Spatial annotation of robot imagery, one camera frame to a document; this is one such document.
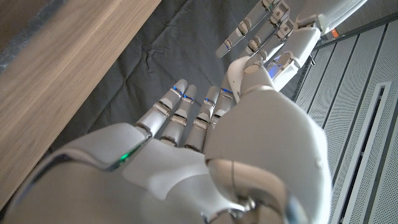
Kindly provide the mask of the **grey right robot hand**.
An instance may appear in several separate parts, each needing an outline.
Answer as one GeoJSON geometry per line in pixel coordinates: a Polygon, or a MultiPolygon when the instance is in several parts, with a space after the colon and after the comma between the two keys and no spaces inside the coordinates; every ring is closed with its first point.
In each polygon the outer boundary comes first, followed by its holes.
{"type": "Polygon", "coordinates": [[[196,94],[177,82],[136,124],[82,136],[45,158],[3,223],[326,223],[324,131],[280,88],[287,54],[243,57],[209,89],[184,144],[196,94]]]}

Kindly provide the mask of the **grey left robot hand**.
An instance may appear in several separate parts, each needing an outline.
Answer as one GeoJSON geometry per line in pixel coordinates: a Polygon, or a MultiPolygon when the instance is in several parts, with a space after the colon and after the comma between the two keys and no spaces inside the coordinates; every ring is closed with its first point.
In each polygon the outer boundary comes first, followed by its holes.
{"type": "Polygon", "coordinates": [[[227,71],[233,93],[279,91],[303,67],[321,36],[332,31],[363,0],[261,0],[216,51],[221,58],[256,26],[259,30],[227,71]]]}

